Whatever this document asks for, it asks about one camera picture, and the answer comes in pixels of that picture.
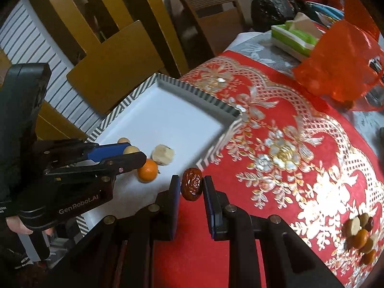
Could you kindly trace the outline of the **person's left hand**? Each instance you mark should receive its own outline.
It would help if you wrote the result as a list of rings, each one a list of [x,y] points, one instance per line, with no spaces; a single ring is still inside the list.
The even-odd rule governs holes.
[[[15,233],[23,235],[33,234],[33,230],[28,229],[24,223],[20,220],[19,216],[10,216],[6,218],[6,224],[9,229]]]

